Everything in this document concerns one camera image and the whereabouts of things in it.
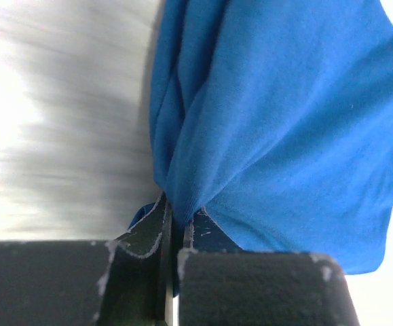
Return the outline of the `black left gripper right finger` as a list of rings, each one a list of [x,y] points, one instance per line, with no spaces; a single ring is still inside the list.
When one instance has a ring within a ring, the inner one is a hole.
[[[224,233],[205,208],[197,211],[186,226],[183,247],[203,252],[244,251]]]

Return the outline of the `blue t shirt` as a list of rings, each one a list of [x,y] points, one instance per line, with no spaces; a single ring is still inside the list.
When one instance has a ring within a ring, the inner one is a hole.
[[[153,178],[252,251],[381,265],[393,208],[393,24],[380,1],[167,1]]]

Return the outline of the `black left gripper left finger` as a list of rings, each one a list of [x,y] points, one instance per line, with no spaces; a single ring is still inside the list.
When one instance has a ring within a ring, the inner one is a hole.
[[[162,193],[153,208],[117,238],[117,248],[133,258],[151,257],[162,247],[163,240],[170,243],[171,228],[172,210]]]

